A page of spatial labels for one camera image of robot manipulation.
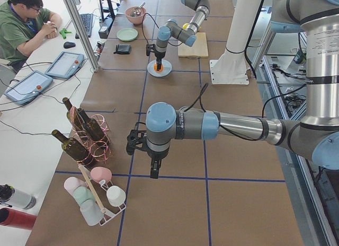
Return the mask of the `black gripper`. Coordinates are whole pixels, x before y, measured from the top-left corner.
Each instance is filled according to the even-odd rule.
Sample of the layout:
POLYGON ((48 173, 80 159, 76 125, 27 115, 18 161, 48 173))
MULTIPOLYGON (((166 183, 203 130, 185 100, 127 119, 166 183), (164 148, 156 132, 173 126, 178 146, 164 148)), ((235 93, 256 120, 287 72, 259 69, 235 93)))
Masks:
POLYGON ((162 72, 163 71, 162 59, 165 57, 166 47, 155 46, 154 54, 156 57, 155 71, 162 72))
POLYGON ((151 157, 150 178, 158 179, 162 159, 167 157, 170 148, 170 140, 146 139, 147 154, 151 157))

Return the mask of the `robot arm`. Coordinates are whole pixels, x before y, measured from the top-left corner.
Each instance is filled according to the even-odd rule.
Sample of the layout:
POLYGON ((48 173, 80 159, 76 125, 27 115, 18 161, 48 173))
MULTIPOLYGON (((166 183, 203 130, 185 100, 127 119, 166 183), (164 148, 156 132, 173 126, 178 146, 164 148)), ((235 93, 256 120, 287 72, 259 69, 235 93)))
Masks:
POLYGON ((194 10, 192 19, 186 23, 186 27, 179 25, 177 20, 169 19, 158 30, 157 40, 153 45, 153 52, 155 55, 155 62, 153 70, 156 73, 163 72, 164 57, 170 38, 174 38, 186 46, 193 46, 197 39, 197 32, 203 21, 207 19, 210 14, 210 4, 208 0, 181 0, 182 4, 194 10))
MULTIPOLYGON (((168 20, 158 32, 155 45, 156 70, 170 37, 192 46, 195 34, 209 15, 208 0, 181 0, 195 10, 182 29, 168 20)), ((224 54, 211 60, 213 84, 246 84, 244 52, 250 24, 260 0, 238 0, 224 54)), ((167 156, 171 139, 214 139, 217 134, 246 140, 265 140, 290 150, 316 165, 338 170, 338 0, 273 0, 271 26, 275 32, 307 35, 307 101, 300 121, 261 118, 152 104, 146 115, 146 151, 151 157, 150 177, 157 179, 161 160, 167 156)))

